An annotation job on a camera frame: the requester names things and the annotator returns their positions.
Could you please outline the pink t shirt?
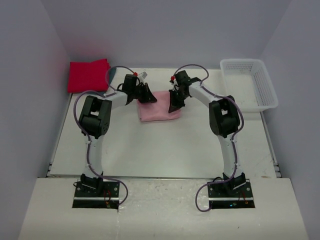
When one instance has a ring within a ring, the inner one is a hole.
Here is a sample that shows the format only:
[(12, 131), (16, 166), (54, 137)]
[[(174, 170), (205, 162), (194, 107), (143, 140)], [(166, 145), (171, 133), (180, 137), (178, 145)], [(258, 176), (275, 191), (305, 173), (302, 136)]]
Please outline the pink t shirt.
[(155, 121), (169, 121), (181, 117), (181, 110), (169, 113), (170, 93), (169, 91), (156, 91), (153, 93), (157, 102), (137, 103), (138, 118), (142, 123)]

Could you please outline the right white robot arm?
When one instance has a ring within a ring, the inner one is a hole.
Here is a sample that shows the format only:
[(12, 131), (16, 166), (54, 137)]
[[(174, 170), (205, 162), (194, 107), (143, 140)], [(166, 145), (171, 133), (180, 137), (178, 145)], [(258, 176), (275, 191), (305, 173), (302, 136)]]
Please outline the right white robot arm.
[(207, 89), (198, 77), (191, 78), (185, 70), (176, 71), (170, 78), (169, 113), (185, 106), (185, 99), (195, 98), (209, 112), (209, 126), (218, 137), (223, 157), (223, 184), (235, 190), (246, 183), (237, 154), (236, 134), (244, 126), (244, 118), (234, 98), (215, 94)]

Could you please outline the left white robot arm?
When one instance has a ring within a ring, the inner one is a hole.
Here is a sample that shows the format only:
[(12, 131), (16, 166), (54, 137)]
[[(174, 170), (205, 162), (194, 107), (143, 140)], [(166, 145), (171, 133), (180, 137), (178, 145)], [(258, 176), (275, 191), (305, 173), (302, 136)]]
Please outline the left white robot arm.
[(82, 186), (96, 191), (103, 188), (102, 146), (110, 127), (111, 111), (133, 100), (142, 104), (157, 102), (145, 82), (146, 77), (146, 72), (127, 74), (124, 82), (110, 94), (87, 91), (80, 116), (75, 118), (81, 133), (87, 137), (86, 163), (80, 177)]

